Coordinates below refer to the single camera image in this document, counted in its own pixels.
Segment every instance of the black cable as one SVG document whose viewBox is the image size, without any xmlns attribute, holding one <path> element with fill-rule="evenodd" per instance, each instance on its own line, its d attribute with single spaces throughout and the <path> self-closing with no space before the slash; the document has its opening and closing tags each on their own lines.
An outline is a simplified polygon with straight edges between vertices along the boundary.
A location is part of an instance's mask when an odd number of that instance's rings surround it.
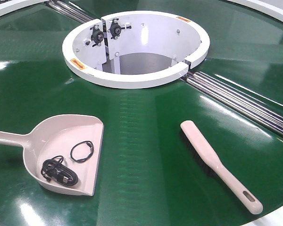
<svg viewBox="0 0 283 226">
<path fill-rule="evenodd" d="M 86 157 L 86 158 L 83 158 L 83 159 L 75 159 L 73 156 L 72 156 L 72 152 L 73 150 L 78 147 L 79 145 L 81 144 L 87 144 L 89 147 L 90 147 L 90 154 Z M 82 141 L 78 144 L 76 144 L 70 151 L 70 158 L 72 161 L 75 161 L 75 162 L 78 162 L 78 163 L 82 163 L 82 162 L 85 162 L 87 161 L 88 159 L 91 158 L 91 156 L 93 155 L 93 152 L 94 152 L 94 146 L 93 146 L 93 143 L 90 141 L 90 140 L 85 140 L 85 141 Z"/>
<path fill-rule="evenodd" d="M 73 186 L 77 184 L 78 177 L 75 172 L 66 166 L 62 165 L 64 157 L 62 155 L 57 155 L 52 159 L 47 159 L 43 162 L 41 169 L 42 176 L 48 181 L 51 181 L 51 178 L 55 178 L 57 182 L 65 186 Z"/>
</svg>

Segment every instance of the green conveyor belt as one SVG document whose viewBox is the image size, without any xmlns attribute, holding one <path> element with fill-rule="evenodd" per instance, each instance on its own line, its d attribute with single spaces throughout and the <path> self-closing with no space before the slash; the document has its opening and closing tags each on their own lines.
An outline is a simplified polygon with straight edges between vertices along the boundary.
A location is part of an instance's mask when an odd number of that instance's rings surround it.
<svg viewBox="0 0 283 226">
<path fill-rule="evenodd" d="M 189 18 L 209 34 L 203 71 L 283 115 L 283 24 L 218 0 L 77 0 L 100 18 L 128 10 Z M 56 114 L 104 125 L 95 195 L 42 188 L 22 148 L 0 145 L 0 226 L 239 226 L 283 205 L 283 138 L 181 80 L 110 89 L 66 66 L 63 39 L 79 23 L 38 4 L 0 18 L 0 130 L 25 134 Z M 224 165 L 263 203 L 251 215 L 215 174 L 207 177 L 179 136 L 193 120 Z M 34 223 L 23 207 L 32 209 Z"/>
</svg>

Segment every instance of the orange sticker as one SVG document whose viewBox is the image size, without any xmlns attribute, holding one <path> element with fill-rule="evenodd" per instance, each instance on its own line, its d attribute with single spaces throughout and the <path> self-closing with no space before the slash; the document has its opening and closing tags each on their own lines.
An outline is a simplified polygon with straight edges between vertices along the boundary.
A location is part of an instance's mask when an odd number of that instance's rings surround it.
<svg viewBox="0 0 283 226">
<path fill-rule="evenodd" d="M 79 60 L 73 58 L 70 60 L 75 66 L 77 66 L 80 70 L 85 69 L 86 67 Z"/>
<path fill-rule="evenodd" d="M 178 17 L 176 17 L 176 18 L 178 18 L 178 19 L 180 19 L 180 20 L 183 20 L 183 21 L 185 21 L 185 22 L 191 22 L 191 20 L 189 20 L 189 19 L 187 19 L 187 18 L 184 18 L 184 17 L 182 17 L 182 16 L 178 16 Z"/>
</svg>

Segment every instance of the bolt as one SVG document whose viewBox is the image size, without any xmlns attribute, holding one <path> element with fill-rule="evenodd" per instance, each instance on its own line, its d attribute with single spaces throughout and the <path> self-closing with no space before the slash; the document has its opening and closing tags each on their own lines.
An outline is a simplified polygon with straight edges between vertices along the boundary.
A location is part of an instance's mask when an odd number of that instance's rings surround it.
<svg viewBox="0 0 283 226">
<path fill-rule="evenodd" d="M 114 29 L 114 34 L 119 35 L 122 32 L 122 29 L 120 29 L 119 27 L 116 27 Z"/>
<path fill-rule="evenodd" d="M 104 35 L 102 33 L 99 33 L 97 36 L 96 36 L 96 39 L 98 41 L 103 41 L 104 40 Z"/>
</svg>

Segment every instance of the dustpan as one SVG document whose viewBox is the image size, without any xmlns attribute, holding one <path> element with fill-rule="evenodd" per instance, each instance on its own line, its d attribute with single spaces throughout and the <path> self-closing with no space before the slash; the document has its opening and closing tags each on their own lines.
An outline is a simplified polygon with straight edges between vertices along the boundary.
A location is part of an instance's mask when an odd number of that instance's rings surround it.
<svg viewBox="0 0 283 226">
<path fill-rule="evenodd" d="M 0 131 L 0 144 L 22 146 L 26 170 L 44 188 L 61 194 L 94 195 L 103 129 L 103 123 L 94 116 L 62 114 L 45 119 L 25 135 Z M 93 143 L 93 155 L 84 163 L 72 161 L 71 149 L 86 140 Z M 89 153 L 88 146 L 80 145 L 73 155 L 81 159 Z M 54 180 L 48 182 L 42 176 L 43 162 L 57 155 L 64 156 L 63 165 L 77 174 L 76 185 L 68 187 Z"/>
</svg>

